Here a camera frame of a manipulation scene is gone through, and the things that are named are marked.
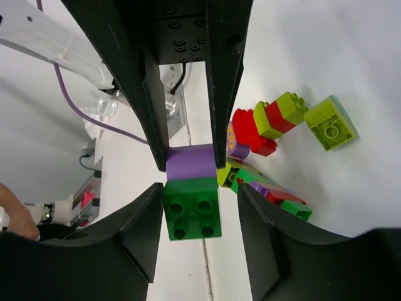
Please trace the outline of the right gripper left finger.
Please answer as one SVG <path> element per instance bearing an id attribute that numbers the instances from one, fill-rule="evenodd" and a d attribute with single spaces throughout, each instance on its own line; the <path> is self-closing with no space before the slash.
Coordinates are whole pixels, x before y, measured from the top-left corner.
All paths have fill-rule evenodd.
<path id="1" fill-rule="evenodd" d="M 61 240 L 1 233 L 1 299 L 145 300 L 155 276 L 163 188 L 152 184 Z"/>

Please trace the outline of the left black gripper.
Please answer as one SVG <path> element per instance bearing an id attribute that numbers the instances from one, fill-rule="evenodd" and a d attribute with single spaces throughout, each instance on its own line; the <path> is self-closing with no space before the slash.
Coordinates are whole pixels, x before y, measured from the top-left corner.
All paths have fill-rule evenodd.
<path id="1" fill-rule="evenodd" d="M 139 119 L 160 171 L 168 132 L 159 65 L 206 60 L 216 166 L 243 73 L 252 0 L 63 1 Z"/>

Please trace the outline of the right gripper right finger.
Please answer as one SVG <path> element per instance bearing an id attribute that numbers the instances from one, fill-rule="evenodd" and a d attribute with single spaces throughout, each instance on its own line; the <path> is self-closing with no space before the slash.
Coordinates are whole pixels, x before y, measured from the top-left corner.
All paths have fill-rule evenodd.
<path id="1" fill-rule="evenodd" d="M 237 192 L 254 300 L 399 300 L 400 230 L 354 238 L 312 225 L 248 184 Z"/>

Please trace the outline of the dark green lego brick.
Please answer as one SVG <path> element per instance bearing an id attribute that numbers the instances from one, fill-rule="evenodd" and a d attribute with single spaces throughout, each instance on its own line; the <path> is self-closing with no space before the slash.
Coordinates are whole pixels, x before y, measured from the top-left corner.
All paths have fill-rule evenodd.
<path id="1" fill-rule="evenodd" d="M 222 236 L 216 177 L 167 181 L 162 201 L 171 241 Z"/>

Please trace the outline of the red lime lego stack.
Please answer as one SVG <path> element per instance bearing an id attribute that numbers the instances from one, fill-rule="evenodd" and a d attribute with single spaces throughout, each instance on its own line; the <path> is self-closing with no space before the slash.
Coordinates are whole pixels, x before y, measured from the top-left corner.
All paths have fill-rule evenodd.
<path id="1" fill-rule="evenodd" d="M 259 101 L 253 109 L 236 109 L 227 126 L 227 155 L 237 159 L 246 159 L 251 152 L 271 155 L 276 140 L 302 123 L 307 111 L 305 100 L 293 92 L 272 103 Z"/>

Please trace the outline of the lime green lego brick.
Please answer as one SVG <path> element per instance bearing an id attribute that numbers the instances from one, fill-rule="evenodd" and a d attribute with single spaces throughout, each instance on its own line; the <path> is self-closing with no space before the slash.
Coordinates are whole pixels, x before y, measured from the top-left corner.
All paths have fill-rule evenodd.
<path id="1" fill-rule="evenodd" d="M 304 119 L 326 152 L 350 142 L 358 135 L 345 109 L 333 95 L 308 110 Z"/>

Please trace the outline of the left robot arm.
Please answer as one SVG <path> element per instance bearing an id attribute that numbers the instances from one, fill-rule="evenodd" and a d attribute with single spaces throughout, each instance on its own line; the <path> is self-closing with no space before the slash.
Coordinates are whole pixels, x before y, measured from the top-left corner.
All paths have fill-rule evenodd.
<path id="1" fill-rule="evenodd" d="M 206 64 L 217 167 L 243 72 L 251 1 L 65 1 L 85 33 L 74 35 L 27 1 L 1 2 L 1 39 L 86 78 L 118 88 L 138 117 L 160 171 L 169 138 L 160 66 Z"/>

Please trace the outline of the person hand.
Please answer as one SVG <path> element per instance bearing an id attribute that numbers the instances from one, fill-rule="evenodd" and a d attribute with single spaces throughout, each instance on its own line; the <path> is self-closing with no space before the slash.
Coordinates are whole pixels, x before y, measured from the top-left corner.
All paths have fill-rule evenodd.
<path id="1" fill-rule="evenodd" d="M 30 240 L 39 240 L 40 232 L 30 211 L 3 183 L 1 183 L 1 207 L 9 216 L 8 231 Z"/>

